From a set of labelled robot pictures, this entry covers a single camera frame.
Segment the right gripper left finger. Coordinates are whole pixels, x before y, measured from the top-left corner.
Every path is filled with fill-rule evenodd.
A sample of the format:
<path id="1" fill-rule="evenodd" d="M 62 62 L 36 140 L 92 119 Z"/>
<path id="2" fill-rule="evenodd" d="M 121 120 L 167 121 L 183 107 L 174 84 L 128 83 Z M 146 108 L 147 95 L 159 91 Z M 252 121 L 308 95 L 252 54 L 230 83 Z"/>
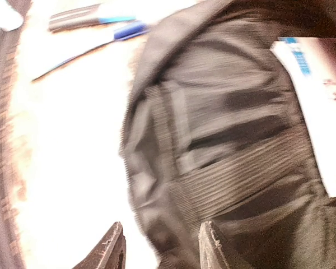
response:
<path id="1" fill-rule="evenodd" d="M 120 222 L 112 224 L 91 252 L 73 269 L 125 269 L 126 239 Z"/>

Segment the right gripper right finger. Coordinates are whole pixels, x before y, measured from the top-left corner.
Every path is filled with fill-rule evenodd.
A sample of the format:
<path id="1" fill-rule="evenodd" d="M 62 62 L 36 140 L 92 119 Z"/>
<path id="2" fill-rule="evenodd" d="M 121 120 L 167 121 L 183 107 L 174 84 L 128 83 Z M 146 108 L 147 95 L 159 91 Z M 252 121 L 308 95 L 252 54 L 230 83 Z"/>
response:
<path id="1" fill-rule="evenodd" d="M 201 223 L 199 231 L 201 268 L 241 268 L 241 261 L 212 221 Z"/>

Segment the black student backpack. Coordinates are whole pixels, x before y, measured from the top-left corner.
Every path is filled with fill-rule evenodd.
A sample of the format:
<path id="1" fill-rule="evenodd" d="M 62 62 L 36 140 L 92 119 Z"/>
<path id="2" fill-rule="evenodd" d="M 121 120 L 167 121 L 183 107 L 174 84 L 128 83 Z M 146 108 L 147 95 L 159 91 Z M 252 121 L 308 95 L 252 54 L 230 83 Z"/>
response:
<path id="1" fill-rule="evenodd" d="M 336 1 L 203 1 L 150 32 L 122 149 L 159 268 L 201 268 L 206 221 L 241 268 L 336 268 L 336 198 L 270 51 L 290 36 L 336 38 Z"/>

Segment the dog picture book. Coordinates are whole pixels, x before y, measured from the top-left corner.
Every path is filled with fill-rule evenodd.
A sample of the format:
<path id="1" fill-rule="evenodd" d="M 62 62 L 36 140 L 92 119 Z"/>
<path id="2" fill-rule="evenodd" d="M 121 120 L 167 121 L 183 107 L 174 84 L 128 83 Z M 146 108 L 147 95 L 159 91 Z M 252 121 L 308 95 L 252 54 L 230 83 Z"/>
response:
<path id="1" fill-rule="evenodd" d="M 290 75 L 329 197 L 336 197 L 336 39 L 280 37 L 271 46 Z"/>

